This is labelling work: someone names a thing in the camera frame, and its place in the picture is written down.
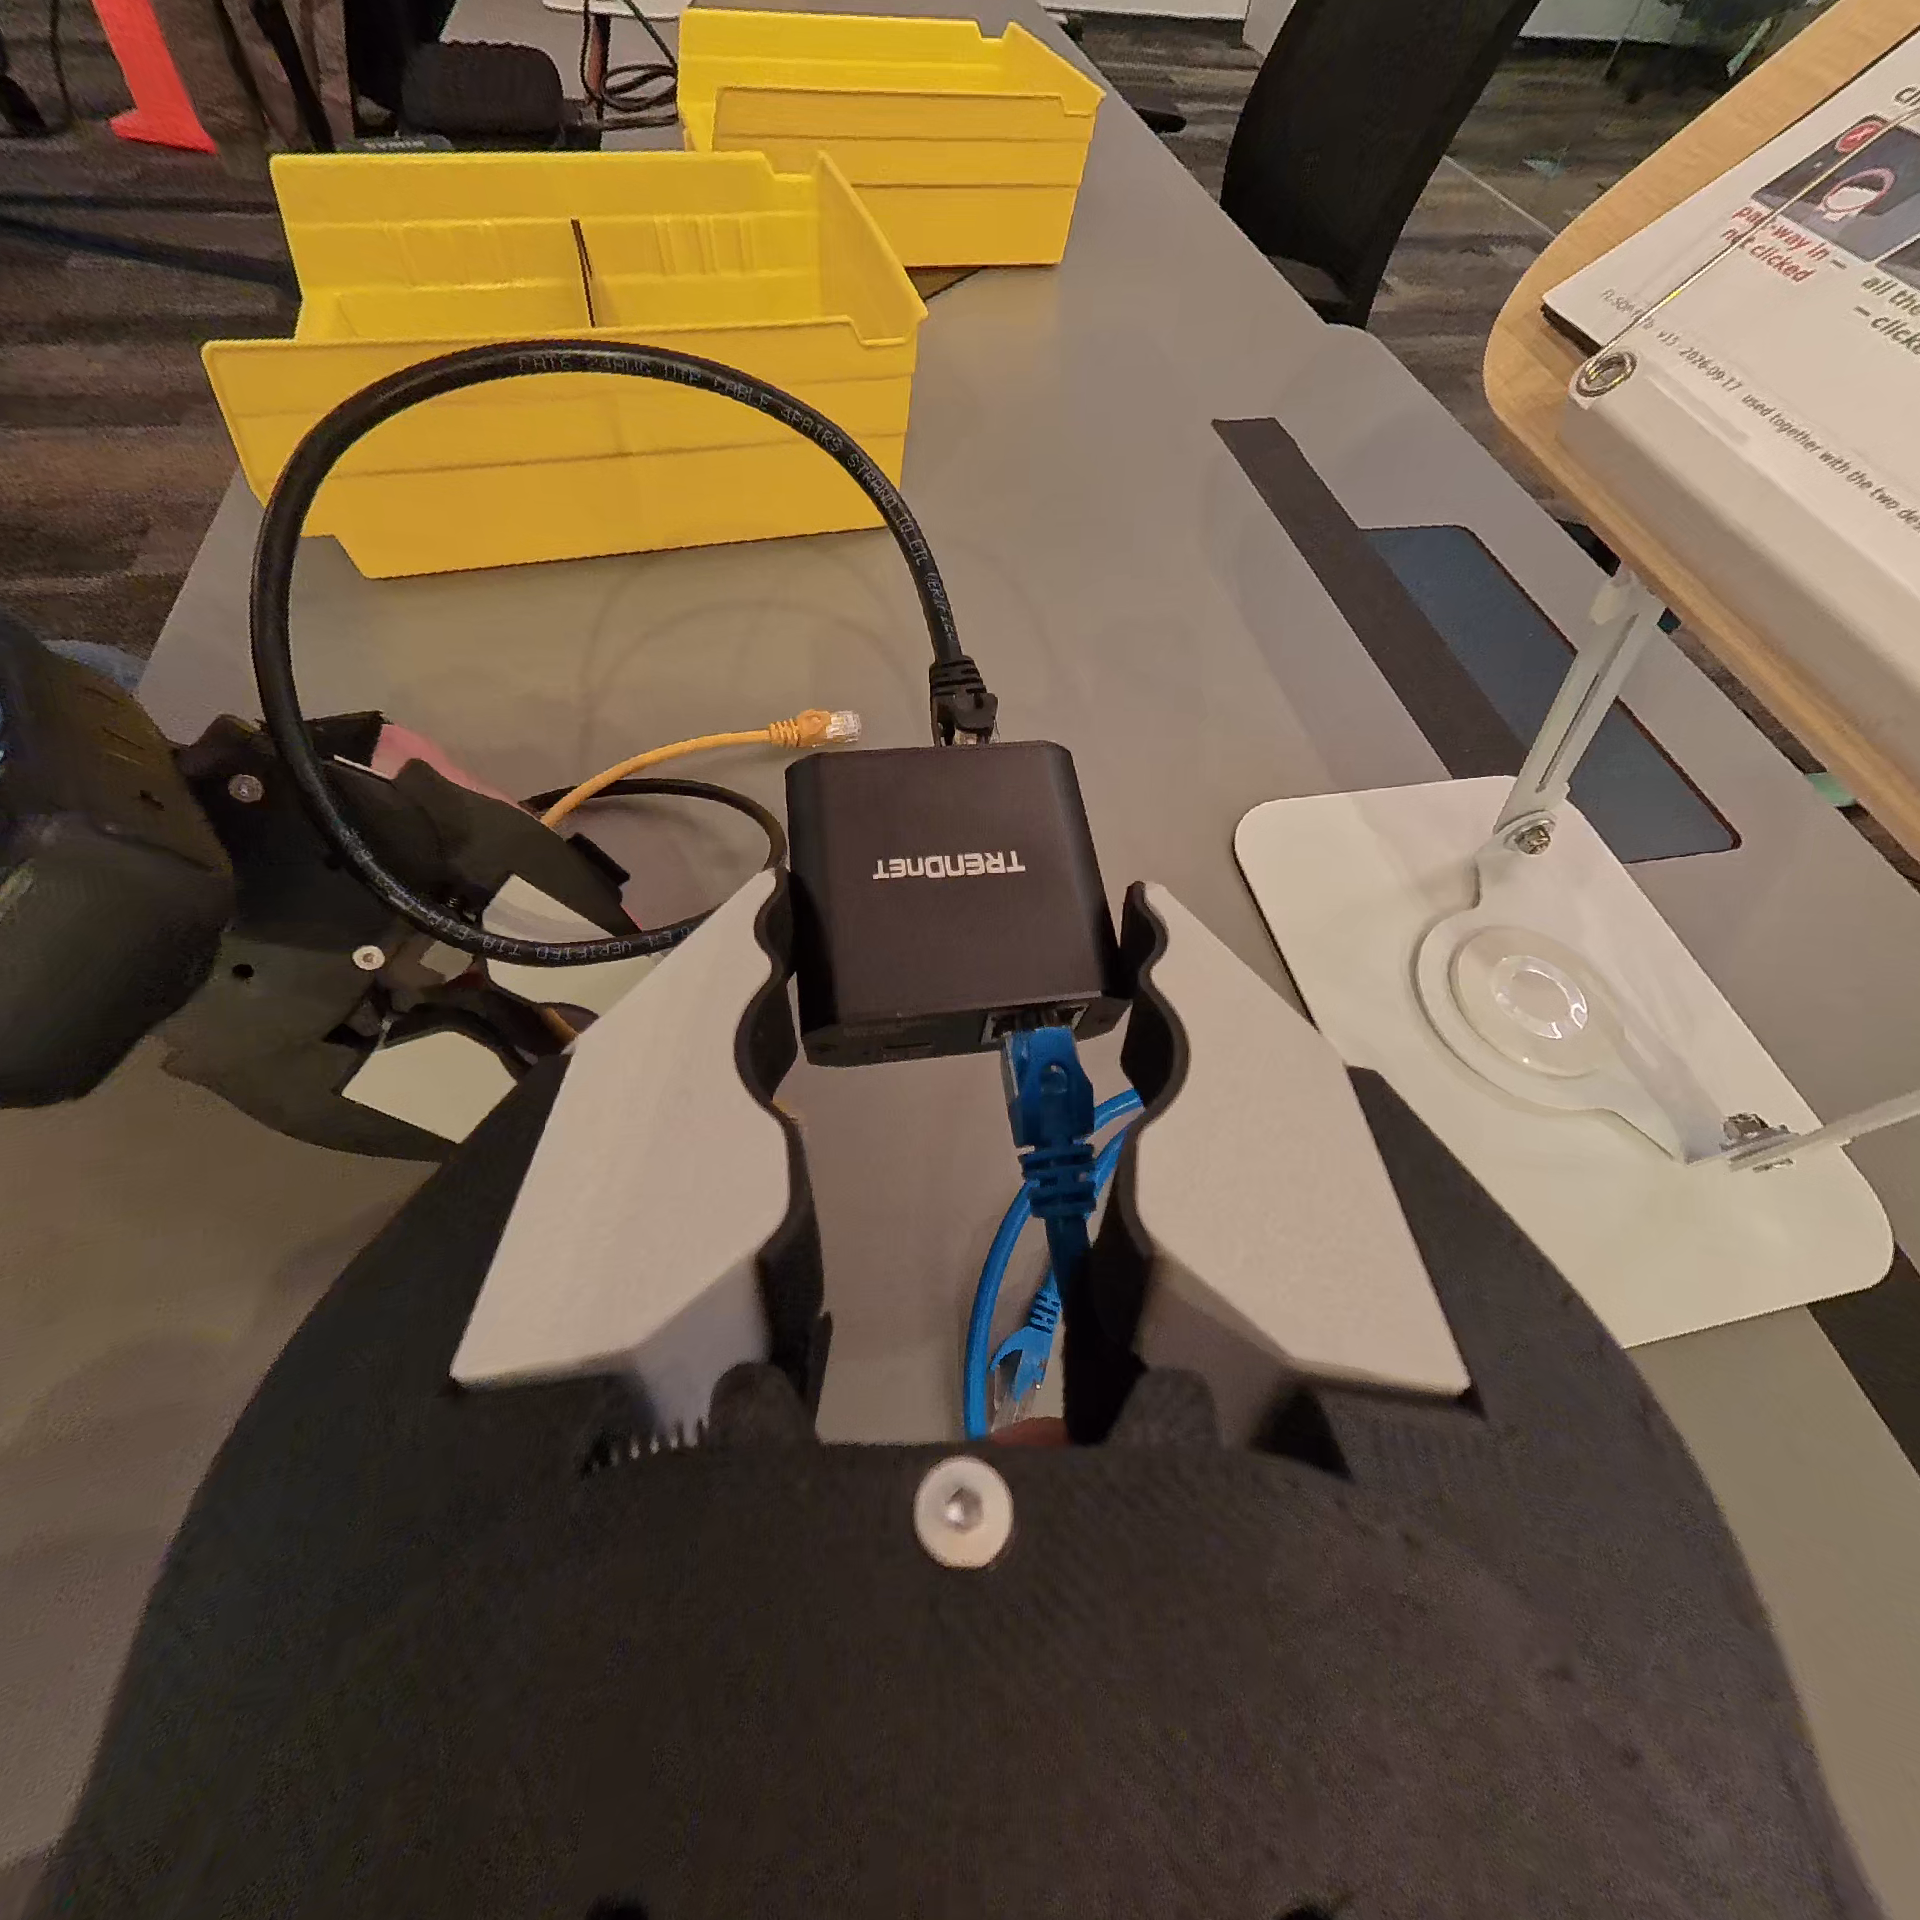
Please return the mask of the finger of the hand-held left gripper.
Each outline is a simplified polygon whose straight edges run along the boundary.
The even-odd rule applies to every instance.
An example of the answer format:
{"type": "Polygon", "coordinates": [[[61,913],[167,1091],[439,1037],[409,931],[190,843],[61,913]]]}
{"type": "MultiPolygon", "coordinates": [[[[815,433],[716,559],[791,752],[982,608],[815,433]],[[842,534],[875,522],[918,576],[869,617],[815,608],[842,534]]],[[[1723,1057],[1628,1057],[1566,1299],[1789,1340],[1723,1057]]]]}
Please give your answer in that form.
{"type": "Polygon", "coordinates": [[[338,1028],[351,1054],[338,1102],[386,1130],[453,1146],[597,1019],[573,986],[522,992],[491,974],[414,986],[378,977],[338,1028]]]}
{"type": "Polygon", "coordinates": [[[404,825],[392,872],[421,898],[485,932],[520,943],[632,935],[618,881],[584,851],[507,799],[451,779],[425,759],[392,775],[404,825]]]}

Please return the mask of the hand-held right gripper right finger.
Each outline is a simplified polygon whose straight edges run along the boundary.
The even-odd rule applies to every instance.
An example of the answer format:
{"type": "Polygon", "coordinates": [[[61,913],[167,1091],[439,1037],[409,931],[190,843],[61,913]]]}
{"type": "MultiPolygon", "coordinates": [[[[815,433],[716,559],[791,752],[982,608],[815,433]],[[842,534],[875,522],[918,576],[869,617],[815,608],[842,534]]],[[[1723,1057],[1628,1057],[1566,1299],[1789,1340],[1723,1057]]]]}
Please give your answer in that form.
{"type": "Polygon", "coordinates": [[[1158,881],[1119,918],[1119,1068],[1143,1109],[1066,1282],[1066,1411],[1119,1411],[1151,1372],[1218,1411],[1328,1380],[1469,1390],[1419,1239],[1335,1047],[1158,881]]]}

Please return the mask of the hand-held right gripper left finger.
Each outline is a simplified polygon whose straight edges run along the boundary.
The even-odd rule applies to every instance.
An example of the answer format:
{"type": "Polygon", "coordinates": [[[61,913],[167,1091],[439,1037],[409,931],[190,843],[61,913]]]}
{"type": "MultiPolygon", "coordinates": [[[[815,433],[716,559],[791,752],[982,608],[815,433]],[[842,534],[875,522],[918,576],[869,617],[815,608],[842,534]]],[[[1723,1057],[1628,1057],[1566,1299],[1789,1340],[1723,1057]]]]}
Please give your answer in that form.
{"type": "Polygon", "coordinates": [[[751,874],[572,1054],[451,1359],[459,1385],[626,1380],[704,1422],[769,1362],[817,1403],[827,1312],[798,1124],[784,868],[751,874]]]}

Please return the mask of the black network switch box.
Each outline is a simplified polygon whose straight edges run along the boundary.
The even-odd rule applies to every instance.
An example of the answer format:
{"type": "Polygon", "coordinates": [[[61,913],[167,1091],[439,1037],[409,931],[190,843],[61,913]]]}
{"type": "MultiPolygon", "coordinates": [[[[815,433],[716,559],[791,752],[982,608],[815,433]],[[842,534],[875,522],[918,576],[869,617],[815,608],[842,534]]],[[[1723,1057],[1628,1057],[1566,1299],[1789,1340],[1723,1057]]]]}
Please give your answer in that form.
{"type": "Polygon", "coordinates": [[[853,750],[784,771],[798,1044],[856,1068],[1108,1034],[1117,926],[1066,744],[853,750]]]}

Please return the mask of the yellow plastic bin with divider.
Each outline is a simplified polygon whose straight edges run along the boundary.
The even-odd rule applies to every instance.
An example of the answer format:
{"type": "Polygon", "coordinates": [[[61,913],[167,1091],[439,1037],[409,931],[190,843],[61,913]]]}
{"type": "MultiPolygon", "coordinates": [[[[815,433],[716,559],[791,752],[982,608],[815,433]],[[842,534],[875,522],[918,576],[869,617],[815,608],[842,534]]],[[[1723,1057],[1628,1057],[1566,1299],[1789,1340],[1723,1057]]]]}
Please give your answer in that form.
{"type": "MultiPolygon", "coordinates": [[[[798,396],[900,483],[922,297],[837,166],[763,154],[276,154],[300,310],[203,350],[257,502],[367,383],[482,341],[632,341],[798,396]]],[[[303,534],[375,580],[879,528],[781,422],[626,373],[542,373],[375,428],[303,534]]]]}

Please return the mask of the black tape strip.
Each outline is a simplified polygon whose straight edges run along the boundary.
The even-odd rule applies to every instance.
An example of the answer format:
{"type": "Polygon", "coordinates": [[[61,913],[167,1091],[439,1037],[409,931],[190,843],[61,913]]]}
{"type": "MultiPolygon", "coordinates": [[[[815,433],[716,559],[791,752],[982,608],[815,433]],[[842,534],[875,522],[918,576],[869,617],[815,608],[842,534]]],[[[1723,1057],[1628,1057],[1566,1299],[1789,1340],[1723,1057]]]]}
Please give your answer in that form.
{"type": "Polygon", "coordinates": [[[1211,417],[1353,636],[1457,779],[1509,778],[1524,744],[1280,417],[1211,417]]]}

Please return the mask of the black pouch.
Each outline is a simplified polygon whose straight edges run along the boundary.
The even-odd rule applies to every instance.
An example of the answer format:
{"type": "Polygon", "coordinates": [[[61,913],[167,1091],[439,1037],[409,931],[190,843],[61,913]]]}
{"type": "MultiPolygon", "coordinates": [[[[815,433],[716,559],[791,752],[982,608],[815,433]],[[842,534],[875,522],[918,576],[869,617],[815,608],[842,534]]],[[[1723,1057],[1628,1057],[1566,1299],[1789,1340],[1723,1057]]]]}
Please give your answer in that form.
{"type": "Polygon", "coordinates": [[[572,112],[562,72],[538,46],[433,40],[404,65],[397,128],[453,150],[542,152],[566,145],[572,112]]]}

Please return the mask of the white instruction sheet holder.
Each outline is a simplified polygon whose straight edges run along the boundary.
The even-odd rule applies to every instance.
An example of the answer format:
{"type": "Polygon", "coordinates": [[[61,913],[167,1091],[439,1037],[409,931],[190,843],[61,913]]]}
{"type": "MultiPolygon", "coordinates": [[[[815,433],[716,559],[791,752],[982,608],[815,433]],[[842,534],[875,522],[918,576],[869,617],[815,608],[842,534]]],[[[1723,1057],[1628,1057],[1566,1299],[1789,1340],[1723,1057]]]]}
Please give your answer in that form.
{"type": "Polygon", "coordinates": [[[1548,242],[1502,309],[1482,361],[1485,396],[1524,465],[1578,506],[1716,665],[1839,778],[1908,857],[1916,857],[1916,775],[1868,737],[1868,722],[1833,686],[1789,656],[1779,635],[1741,615],[1706,583],[1683,556],[1676,534],[1650,512],[1630,506],[1625,490],[1565,441],[1562,417],[1581,352],[1544,319],[1542,301],[1578,270],[1786,132],[1912,31],[1916,3],[1831,3],[1548,242]]]}

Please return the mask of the printed instruction sheet holder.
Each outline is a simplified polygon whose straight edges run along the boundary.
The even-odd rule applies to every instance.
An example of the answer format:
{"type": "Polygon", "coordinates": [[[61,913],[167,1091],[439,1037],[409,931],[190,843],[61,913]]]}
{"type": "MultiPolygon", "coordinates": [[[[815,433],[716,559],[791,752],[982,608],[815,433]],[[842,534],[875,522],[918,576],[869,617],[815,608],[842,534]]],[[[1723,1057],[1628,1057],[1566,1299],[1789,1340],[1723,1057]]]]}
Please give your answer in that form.
{"type": "Polygon", "coordinates": [[[1725,604],[1916,648],[1916,35],[1562,280],[1566,443],[1725,604]]]}

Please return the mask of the black office chair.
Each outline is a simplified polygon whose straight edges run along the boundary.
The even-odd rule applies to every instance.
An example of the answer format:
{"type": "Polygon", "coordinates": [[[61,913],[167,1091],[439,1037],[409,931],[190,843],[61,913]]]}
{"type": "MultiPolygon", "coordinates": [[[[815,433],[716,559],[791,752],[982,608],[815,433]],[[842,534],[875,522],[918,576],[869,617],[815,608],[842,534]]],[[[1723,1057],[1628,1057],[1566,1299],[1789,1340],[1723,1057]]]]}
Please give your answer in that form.
{"type": "Polygon", "coordinates": [[[1218,207],[1327,319],[1366,328],[1429,176],[1535,3],[1295,3],[1237,115],[1218,207]]]}

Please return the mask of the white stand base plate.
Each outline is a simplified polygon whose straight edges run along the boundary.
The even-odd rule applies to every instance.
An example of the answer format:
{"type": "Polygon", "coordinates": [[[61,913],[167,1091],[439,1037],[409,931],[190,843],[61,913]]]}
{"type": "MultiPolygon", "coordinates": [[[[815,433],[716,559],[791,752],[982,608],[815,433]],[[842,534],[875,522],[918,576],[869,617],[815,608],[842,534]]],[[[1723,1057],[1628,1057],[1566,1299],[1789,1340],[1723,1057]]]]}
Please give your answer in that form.
{"type": "Polygon", "coordinates": [[[1310,1020],[1439,1137],[1625,1348],[1875,1288],[1891,1221],[1849,1158],[1916,1116],[1818,1124],[1570,775],[1658,630],[1603,580],[1512,782],[1272,799],[1233,859],[1310,1020]]]}

